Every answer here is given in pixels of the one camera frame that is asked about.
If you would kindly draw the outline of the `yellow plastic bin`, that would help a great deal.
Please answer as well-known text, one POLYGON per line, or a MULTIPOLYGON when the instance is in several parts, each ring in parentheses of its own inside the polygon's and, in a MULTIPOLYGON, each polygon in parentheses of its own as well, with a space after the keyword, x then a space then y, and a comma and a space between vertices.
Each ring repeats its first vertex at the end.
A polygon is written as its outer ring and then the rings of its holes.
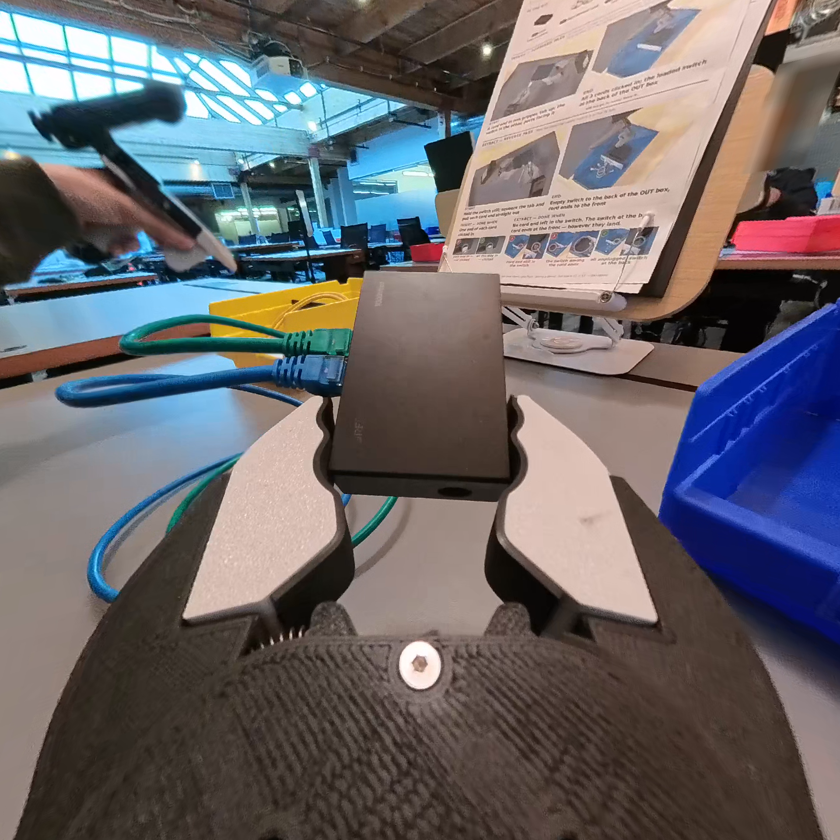
POLYGON ((235 297, 209 305, 209 312, 284 333, 354 326, 363 280, 329 280, 315 284, 256 283, 259 294, 235 297))

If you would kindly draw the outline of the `white ceiling-mounted unit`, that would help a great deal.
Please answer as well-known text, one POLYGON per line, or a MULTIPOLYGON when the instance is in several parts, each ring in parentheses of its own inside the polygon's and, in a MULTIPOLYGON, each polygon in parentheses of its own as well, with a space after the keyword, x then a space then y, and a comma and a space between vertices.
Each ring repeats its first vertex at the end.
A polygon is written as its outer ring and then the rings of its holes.
POLYGON ((258 56, 251 62, 249 72, 255 87, 299 83, 308 79, 302 62, 291 56, 258 56))

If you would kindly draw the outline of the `skylight window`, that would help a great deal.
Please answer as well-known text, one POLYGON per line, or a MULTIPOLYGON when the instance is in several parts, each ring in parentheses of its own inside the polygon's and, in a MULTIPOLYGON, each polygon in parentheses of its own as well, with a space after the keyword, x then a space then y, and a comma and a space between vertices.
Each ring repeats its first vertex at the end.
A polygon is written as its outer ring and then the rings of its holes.
POLYGON ((86 101, 159 81, 183 89, 185 115, 277 125, 328 89, 311 80, 258 80, 236 59, 160 48, 132 37, 2 8, 2 92, 86 101))

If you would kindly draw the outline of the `blue plastic bin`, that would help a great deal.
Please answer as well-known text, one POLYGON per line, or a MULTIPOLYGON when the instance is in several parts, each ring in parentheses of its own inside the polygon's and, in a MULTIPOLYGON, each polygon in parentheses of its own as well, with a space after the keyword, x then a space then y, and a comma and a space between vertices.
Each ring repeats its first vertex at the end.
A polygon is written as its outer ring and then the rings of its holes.
POLYGON ((659 519, 709 574, 839 642, 839 308, 694 394, 659 519))

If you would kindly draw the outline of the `black network switch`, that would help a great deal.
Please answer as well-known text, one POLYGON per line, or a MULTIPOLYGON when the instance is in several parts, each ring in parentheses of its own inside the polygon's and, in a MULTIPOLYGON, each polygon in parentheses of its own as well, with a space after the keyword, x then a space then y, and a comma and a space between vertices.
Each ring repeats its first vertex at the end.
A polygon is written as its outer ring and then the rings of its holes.
POLYGON ((511 465, 498 275, 364 275, 329 473, 351 495, 499 501, 511 465))

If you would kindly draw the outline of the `instruction sheet on stand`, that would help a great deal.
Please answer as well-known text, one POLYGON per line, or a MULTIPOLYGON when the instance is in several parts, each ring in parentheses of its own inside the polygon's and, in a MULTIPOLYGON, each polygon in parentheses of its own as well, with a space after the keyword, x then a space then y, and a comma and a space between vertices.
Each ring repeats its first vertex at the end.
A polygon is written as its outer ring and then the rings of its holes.
POLYGON ((624 338, 625 327, 663 321, 705 290, 747 189, 751 148, 772 83, 772 74, 753 64, 760 42, 713 132, 651 281, 634 295, 500 283, 501 313, 512 321, 503 338, 509 359, 596 375, 627 374, 654 347, 624 338))

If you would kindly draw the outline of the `person's left hand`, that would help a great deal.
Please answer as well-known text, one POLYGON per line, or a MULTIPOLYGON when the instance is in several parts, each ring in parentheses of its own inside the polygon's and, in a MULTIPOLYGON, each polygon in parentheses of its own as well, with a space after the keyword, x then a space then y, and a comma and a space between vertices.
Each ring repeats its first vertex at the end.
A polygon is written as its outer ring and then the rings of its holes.
POLYGON ((138 250, 139 233, 162 248, 193 247, 194 241, 180 228, 118 188, 101 171, 63 164, 42 164, 40 168, 75 214, 82 232, 104 237, 112 256, 138 250))

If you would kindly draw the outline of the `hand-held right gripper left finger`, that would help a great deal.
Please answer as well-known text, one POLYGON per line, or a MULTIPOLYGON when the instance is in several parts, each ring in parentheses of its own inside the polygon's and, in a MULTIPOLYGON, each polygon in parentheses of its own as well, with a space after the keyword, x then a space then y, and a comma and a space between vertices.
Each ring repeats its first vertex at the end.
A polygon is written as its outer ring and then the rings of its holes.
POLYGON ((310 624, 354 578, 341 495, 328 474, 333 404, 311 397, 232 469, 182 619, 310 624))

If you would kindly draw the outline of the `black monitor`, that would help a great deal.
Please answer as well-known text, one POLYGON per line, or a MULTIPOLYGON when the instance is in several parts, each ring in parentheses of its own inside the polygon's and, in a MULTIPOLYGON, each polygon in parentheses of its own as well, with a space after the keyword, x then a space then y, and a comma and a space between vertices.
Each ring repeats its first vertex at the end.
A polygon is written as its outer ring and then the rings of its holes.
POLYGON ((474 150, 471 132, 427 143, 424 150, 437 193, 459 190, 474 150))

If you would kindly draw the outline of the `large pink plastic bin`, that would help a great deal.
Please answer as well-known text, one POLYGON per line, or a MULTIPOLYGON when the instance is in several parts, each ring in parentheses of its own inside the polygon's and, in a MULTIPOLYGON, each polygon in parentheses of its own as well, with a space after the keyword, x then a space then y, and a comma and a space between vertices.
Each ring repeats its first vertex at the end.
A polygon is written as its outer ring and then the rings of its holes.
POLYGON ((775 254, 839 251, 839 215, 812 215, 741 222, 731 235, 736 250, 775 254))

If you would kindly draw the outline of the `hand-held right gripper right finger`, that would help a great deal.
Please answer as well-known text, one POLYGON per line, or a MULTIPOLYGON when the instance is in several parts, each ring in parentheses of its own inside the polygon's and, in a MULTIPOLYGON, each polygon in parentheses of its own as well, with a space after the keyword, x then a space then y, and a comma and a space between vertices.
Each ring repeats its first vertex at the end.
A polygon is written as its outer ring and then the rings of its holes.
POLYGON ((486 581, 539 636, 587 623, 658 624, 613 478, 587 444, 531 397, 508 402, 511 483, 497 504, 486 581))

